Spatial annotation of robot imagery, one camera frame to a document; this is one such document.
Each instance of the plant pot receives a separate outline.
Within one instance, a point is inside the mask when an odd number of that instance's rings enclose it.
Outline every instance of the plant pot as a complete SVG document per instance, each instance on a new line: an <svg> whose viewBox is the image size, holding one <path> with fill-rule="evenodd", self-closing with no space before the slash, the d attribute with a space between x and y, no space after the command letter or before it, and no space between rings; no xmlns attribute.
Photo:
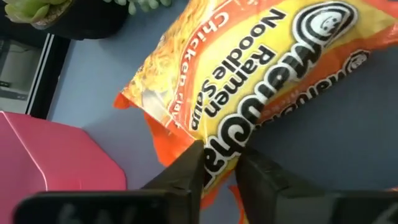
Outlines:
<svg viewBox="0 0 398 224"><path fill-rule="evenodd" d="M103 0L67 0L51 6L46 18L33 26L75 40L101 39L115 34L127 18L127 7Z"/></svg>

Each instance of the smiling face logo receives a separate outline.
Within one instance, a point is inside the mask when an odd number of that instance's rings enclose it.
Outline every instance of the smiling face logo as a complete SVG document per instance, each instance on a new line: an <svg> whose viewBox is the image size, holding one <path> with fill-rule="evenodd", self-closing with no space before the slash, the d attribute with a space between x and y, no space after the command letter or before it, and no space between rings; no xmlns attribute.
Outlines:
<svg viewBox="0 0 398 224"><path fill-rule="evenodd" d="M357 10L345 2L325 2L302 10L294 19L293 35L299 42L322 48L350 30Z"/></svg>

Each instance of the black object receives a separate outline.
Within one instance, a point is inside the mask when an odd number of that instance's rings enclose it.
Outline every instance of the black object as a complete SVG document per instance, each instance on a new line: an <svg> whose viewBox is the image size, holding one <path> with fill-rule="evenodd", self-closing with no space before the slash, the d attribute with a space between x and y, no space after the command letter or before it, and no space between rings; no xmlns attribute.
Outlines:
<svg viewBox="0 0 398 224"><path fill-rule="evenodd" d="M11 87L11 83L9 82L4 82L4 81L0 81L0 87Z"/></svg>
<svg viewBox="0 0 398 224"><path fill-rule="evenodd" d="M204 175L196 141L140 190L48 192L23 201L15 224L197 224ZM246 149L236 180L250 224L395 224L398 192L326 192Z"/></svg>
<svg viewBox="0 0 398 224"><path fill-rule="evenodd" d="M327 192L250 148L236 180L250 224L398 223L398 192Z"/></svg>
<svg viewBox="0 0 398 224"><path fill-rule="evenodd" d="M14 223L198 224L203 166L197 141L140 190L37 194L18 206Z"/></svg>
<svg viewBox="0 0 398 224"><path fill-rule="evenodd" d="M58 18L46 26L33 26L68 39L101 39L115 34L127 18L127 7L102 0L72 0Z"/></svg>
<svg viewBox="0 0 398 224"><path fill-rule="evenodd" d="M48 34L29 95L25 114L47 119L70 40Z"/></svg>
<svg viewBox="0 0 398 224"><path fill-rule="evenodd" d="M0 97L1 98L8 98L8 99L12 99L12 100L22 100L25 101L28 98L27 94L21 94L18 92L14 92L14 91L9 91L9 90L3 90L0 87Z"/></svg>

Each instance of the ramen noodle soup package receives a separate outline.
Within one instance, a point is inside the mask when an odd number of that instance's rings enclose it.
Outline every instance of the ramen noodle soup package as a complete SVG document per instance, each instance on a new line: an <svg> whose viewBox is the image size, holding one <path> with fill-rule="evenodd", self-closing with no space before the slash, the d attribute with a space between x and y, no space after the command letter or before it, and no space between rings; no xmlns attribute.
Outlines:
<svg viewBox="0 0 398 224"><path fill-rule="evenodd" d="M387 0L191 0L115 105L146 112L166 164L204 140L206 194L254 129L398 43L397 18Z"/></svg>

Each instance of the maruchan logo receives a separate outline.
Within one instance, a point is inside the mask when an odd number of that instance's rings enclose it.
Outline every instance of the maruchan logo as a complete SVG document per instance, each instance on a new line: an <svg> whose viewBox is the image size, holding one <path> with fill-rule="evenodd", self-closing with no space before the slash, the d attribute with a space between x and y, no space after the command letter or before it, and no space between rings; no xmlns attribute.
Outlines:
<svg viewBox="0 0 398 224"><path fill-rule="evenodd" d="M324 49L347 33L357 20L355 7L339 1L312 5L295 16L292 33L297 42L265 72L253 93L239 102L236 112L220 121L217 134L207 139L205 189L244 150L268 99L286 82L300 81L317 64Z"/></svg>
<svg viewBox="0 0 398 224"><path fill-rule="evenodd" d="M294 103L286 106L280 113L272 115L270 119L263 121L261 124L257 124L256 129L295 111L297 108L314 99L319 94L323 93L325 90L336 84L338 81L344 79L348 74L359 68L365 61L368 60L370 54L371 53L368 50L356 50L355 52L351 53L340 70L322 80L319 80L316 84L301 92Z"/></svg>

